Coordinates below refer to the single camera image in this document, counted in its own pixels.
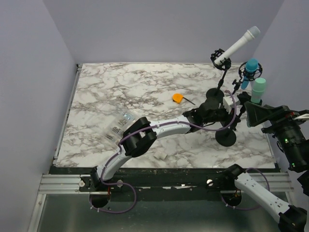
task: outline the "white wall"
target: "white wall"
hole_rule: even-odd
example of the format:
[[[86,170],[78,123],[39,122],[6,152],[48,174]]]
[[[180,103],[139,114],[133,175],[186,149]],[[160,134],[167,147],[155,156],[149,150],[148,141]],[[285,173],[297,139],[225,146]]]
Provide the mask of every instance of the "white wall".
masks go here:
[[[285,0],[266,35],[259,44],[254,57],[263,66],[263,77],[267,79],[265,104],[287,105],[290,109],[309,109],[309,1]],[[304,136],[309,138],[309,123],[301,126]],[[279,166],[287,170],[288,161],[276,146],[271,144]],[[298,205],[304,207],[304,195],[296,181],[299,174],[292,173],[297,188]]]
[[[77,62],[210,62],[252,26],[261,35],[283,0],[44,0]]]
[[[0,231],[27,231],[76,66],[42,0],[0,1]]]

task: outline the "black round base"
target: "black round base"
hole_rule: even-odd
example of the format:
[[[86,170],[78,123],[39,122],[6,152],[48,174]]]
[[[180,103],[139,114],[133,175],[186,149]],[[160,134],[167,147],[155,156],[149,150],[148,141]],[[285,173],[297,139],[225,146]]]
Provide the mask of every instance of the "black round base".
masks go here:
[[[217,131],[215,138],[217,142],[222,146],[232,146],[236,142],[236,135],[230,128]]]
[[[90,201],[95,208],[102,208],[109,202],[108,197],[104,195],[90,195]]]
[[[206,98],[215,98],[219,102],[222,102],[223,97],[224,93],[221,90],[218,90],[217,92],[217,88],[211,88],[206,93]]]
[[[241,203],[242,200],[240,193],[237,195],[237,197],[235,197],[235,193],[223,193],[222,198],[230,206],[237,206]]]

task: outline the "marble table surface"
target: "marble table surface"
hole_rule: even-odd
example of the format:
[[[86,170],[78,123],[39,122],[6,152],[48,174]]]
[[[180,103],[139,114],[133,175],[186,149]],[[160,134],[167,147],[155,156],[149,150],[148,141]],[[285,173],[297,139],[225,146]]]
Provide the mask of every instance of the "marble table surface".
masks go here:
[[[233,90],[238,66],[233,65],[228,71],[222,90]],[[93,167],[106,162],[115,153],[115,145],[103,133],[117,115],[118,107],[150,121],[174,118],[195,108],[187,101],[173,102],[174,93],[183,94],[199,106],[206,99],[206,91],[217,86],[221,75],[222,71],[211,64],[84,64],[57,167]],[[216,123],[210,128],[220,127]],[[261,128],[248,128],[244,114],[237,126],[237,141],[231,147],[219,145],[211,131],[173,135],[155,141],[146,154],[129,160],[123,167],[226,168],[237,163],[243,167],[274,168],[275,160]]]

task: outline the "orange object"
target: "orange object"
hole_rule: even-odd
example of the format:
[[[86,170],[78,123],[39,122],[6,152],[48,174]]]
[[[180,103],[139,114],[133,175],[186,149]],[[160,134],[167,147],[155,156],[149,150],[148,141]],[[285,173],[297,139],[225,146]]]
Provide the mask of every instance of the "orange object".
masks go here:
[[[187,98],[185,98],[183,95],[181,95],[180,93],[175,93],[173,95],[173,101],[180,104],[180,102],[182,101],[182,99],[186,99],[188,102],[192,103],[193,105],[195,105],[193,102],[191,102],[190,100],[188,100]]]
[[[183,95],[181,95],[180,93],[175,93],[173,95],[173,101],[180,104],[180,102],[182,101],[183,99]]]

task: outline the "black clamp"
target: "black clamp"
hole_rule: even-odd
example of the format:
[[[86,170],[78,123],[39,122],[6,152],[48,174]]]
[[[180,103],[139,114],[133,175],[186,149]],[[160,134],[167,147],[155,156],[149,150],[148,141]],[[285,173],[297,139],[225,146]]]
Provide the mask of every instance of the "black clamp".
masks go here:
[[[263,68],[260,63],[258,63],[258,69],[254,72],[248,72],[245,68],[247,62],[244,62],[240,65],[238,69],[238,74],[240,77],[240,83],[243,82],[243,78],[246,77],[248,81],[254,81],[256,78],[259,78],[262,75]]]
[[[219,108],[220,103],[216,98],[208,98],[198,108],[183,113],[192,124],[202,127],[206,123],[220,122],[226,120],[228,113],[224,108]],[[195,132],[199,129],[191,127],[189,132]]]
[[[238,179],[238,176],[242,173],[245,173],[245,170],[240,167],[238,164],[233,164],[232,166],[225,169],[221,175],[213,180],[213,182],[207,183],[207,188],[215,189],[234,189],[235,180]]]
[[[297,180],[301,184],[304,194],[309,196],[309,171],[303,173]]]
[[[146,117],[141,117],[123,133],[123,138],[149,126],[150,121],[148,121]],[[130,136],[122,143],[126,150],[126,156],[135,158],[145,154],[157,139],[156,133],[152,129],[147,129],[144,133],[144,137],[142,137],[140,133],[137,133]]]
[[[214,65],[214,67],[216,67],[217,69],[219,70],[222,70],[222,71],[227,71],[231,68],[231,64],[232,64],[232,61],[230,58],[224,58],[224,60],[221,60],[221,64],[218,65],[215,63],[215,60],[221,56],[222,54],[224,53],[224,50],[220,49],[219,50],[215,50],[214,53],[211,54],[211,61]]]
[[[293,205],[289,205],[289,207],[285,213],[279,213],[278,227],[280,231],[303,232],[307,221],[307,211]]]

